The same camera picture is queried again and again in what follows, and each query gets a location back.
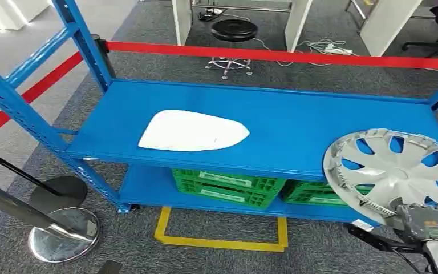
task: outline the crate label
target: crate label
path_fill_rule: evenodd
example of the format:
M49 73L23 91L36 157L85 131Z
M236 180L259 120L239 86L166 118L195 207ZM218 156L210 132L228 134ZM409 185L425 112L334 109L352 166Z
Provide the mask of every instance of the crate label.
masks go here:
M226 176L222 176L222 175L207 173L204 171L201 171L201 173L199 173L199 177L204 178L204 179L214 180L217 182L235 184L237 186L242 186L242 187L251 187L250 180L236 179L236 178L232 178L232 177L226 177Z
M310 202L323 203L323 204L346 204L342 199L330 199L330 198L320 198L320 197L311 197Z
M222 194L222 193L213 192L213 191L209 191L209 190L201 190L201 194L216 197L216 198L231 200L231 201L235 201L235 202L244 203L244 197L232 196L232 195Z

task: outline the silver wheel cover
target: silver wheel cover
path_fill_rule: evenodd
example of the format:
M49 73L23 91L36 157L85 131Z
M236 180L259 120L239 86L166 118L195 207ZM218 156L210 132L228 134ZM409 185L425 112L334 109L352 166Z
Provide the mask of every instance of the silver wheel cover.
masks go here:
M390 148L394 138L403 139L402 151ZM373 154L362 152L358 140L365 142ZM429 137L372 129L335 141L325 153L323 171L333 190L350 207L380 224L403 229L395 215L397 204L425 204L427 197L438 204L438 163L422 163L434 153L438 155L438 142ZM346 167L349 162L343 159L363 167ZM374 187L363 195L355 187L365 184Z

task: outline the stool seat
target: stool seat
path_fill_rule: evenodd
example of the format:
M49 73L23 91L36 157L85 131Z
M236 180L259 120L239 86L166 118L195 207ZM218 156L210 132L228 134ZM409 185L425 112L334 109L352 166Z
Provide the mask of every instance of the stool seat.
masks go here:
M256 36L258 26L246 20L228 19L214 23L210 30L219 40L244 42Z

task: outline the blue metal shelf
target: blue metal shelf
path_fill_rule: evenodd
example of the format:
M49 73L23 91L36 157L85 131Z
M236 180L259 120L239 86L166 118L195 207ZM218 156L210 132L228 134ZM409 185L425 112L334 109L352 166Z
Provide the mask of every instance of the blue metal shelf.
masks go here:
M236 203L188 195L176 188L172 171L164 167L130 166L120 189L120 201L149 206L171 206L229 213L286 216L300 219L352 222L365 218L350 207L309 204L286 204L279 197L267 209L256 209Z
M438 110L438 92L429 99L408 99L116 79L76 2L53 0L53 3L64 29L7 78L0 76L0 109L113 203L118 212L129 212L131 203L139 203L319 220L361 219L349 208L291 205L277 199L269 209L256 210L184 196L172 188L170 174L161 167L321 180L325 150L345 134L384 127L427 135L438 141L434 115ZM71 144L59 133L74 131L50 126L15 90L68 38L73 39L105 93ZM193 50L186 46L181 49L184 50L175 54L187 55L188 50ZM215 151L138 148L137 143L154 114L166 109L236 120L251 135L233 147ZM131 164L120 192L107 184L86 159Z
M341 136L369 128L417 132L438 140L426 100L265 88L113 81L67 152L76 158L320 180L322 158ZM236 120L251 132L222 150L171 152L137 147L161 110Z

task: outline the blue shelf board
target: blue shelf board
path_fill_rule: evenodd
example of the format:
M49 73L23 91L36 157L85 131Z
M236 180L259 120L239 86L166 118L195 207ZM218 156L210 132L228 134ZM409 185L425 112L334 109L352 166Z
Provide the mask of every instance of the blue shelf board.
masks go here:
M378 225L378 223L346 206L287 204L280 197L277 197L267 209L258 209L185 194L177 190L170 168L164 167L130 166L120 189L120 201L148 206L170 206L172 208L285 216L309 220L352 222L361 219L371 225Z
M250 135L214 151L139 148L152 117L167 109L236 120ZM321 180L328 146L345 134L369 128L438 140L438 122L422 99L115 80L67 152L106 162Z

